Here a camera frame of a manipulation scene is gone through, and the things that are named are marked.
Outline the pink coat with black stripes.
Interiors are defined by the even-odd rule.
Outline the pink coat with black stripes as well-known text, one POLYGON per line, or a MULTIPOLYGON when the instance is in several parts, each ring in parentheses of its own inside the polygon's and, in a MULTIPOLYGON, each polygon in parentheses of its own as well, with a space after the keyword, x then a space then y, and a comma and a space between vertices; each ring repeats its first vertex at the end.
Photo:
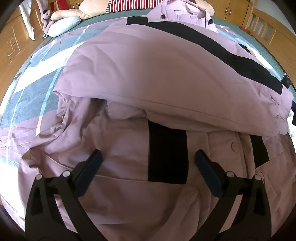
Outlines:
POLYGON ((22 157, 27 240, 288 240, 292 93, 167 1, 76 48, 22 157))

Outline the wooden bed headboard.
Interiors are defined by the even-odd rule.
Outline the wooden bed headboard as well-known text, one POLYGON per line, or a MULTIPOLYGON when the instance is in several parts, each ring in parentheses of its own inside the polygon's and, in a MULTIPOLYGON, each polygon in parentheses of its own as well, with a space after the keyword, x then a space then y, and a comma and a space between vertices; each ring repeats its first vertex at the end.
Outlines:
POLYGON ((253 9, 245 27, 295 83, 295 35, 267 13, 253 9))

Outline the wooden wardrobe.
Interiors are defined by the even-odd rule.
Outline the wooden wardrobe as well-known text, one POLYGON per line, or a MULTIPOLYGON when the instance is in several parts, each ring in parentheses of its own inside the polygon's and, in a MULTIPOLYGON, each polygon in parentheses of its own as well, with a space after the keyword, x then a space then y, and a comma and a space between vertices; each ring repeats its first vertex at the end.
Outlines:
MULTIPOLYGON (((36 1, 32 1, 30 24, 34 28, 35 41, 29 38, 19 9, 23 1, 1 1, 1 98, 24 61, 43 42, 43 24, 36 1)), ((78 9, 83 1, 76 1, 78 9)), ((51 14, 58 11, 57 1, 48 1, 51 14)))

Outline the plush toy with striped shirt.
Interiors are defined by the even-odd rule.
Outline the plush toy with striped shirt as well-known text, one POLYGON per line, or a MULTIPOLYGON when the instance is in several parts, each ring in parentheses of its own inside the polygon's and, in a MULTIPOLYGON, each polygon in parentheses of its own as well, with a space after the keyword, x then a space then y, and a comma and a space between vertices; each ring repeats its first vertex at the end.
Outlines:
POLYGON ((78 9, 58 10, 52 13, 51 20, 57 21, 70 16, 87 20, 98 15, 131 11, 136 9, 154 9, 157 5, 172 11, 188 11, 189 13, 206 12, 215 14, 214 8, 206 1, 83 1, 78 9))

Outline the pink plush bunny toy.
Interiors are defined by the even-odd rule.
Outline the pink plush bunny toy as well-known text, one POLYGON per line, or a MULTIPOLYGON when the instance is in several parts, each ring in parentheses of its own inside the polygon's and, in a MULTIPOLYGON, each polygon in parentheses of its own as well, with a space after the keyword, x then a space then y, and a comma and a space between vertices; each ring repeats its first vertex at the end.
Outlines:
POLYGON ((43 38, 48 37, 48 31, 54 21, 51 20, 51 10, 49 9, 47 0, 36 0, 43 24, 43 38))

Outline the light blue round pillow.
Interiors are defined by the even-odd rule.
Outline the light blue round pillow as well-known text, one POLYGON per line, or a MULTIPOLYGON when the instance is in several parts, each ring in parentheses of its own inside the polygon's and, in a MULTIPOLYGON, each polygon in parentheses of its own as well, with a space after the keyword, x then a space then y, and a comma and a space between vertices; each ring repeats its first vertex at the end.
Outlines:
POLYGON ((70 16, 60 19, 53 23, 48 29, 47 35, 50 37, 57 37, 74 28, 81 22, 78 16, 70 16))

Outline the white hanging cloth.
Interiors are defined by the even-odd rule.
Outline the white hanging cloth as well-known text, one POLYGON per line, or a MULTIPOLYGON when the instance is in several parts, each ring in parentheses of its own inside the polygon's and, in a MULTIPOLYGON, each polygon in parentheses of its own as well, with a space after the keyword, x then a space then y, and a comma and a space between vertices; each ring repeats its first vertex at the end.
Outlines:
POLYGON ((30 14, 31 14, 31 7, 32 7, 32 0, 25 0, 18 6, 23 18, 23 22, 25 24, 25 27, 27 29, 29 38, 32 41, 35 41, 35 34, 34 34, 34 28, 30 24, 30 14))

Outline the red hanging cloth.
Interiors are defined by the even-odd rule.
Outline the red hanging cloth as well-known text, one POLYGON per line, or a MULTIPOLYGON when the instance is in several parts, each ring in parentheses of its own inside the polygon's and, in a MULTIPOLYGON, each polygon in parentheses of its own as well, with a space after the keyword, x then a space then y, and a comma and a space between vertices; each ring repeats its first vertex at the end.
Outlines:
POLYGON ((57 0, 57 5, 59 10, 68 10, 69 6, 66 0, 57 0))

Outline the plaid bed sheet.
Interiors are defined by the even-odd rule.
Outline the plaid bed sheet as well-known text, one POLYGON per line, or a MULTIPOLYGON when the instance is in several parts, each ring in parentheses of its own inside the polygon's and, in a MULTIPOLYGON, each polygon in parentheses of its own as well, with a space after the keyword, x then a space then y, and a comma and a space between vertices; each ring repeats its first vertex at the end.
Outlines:
POLYGON ((292 93, 218 31, 145 16, 73 30, 24 65, 1 121, 1 203, 19 228, 37 175, 100 150, 79 202, 111 240, 192 235, 218 198, 194 162, 259 175, 276 232, 295 206, 292 93))

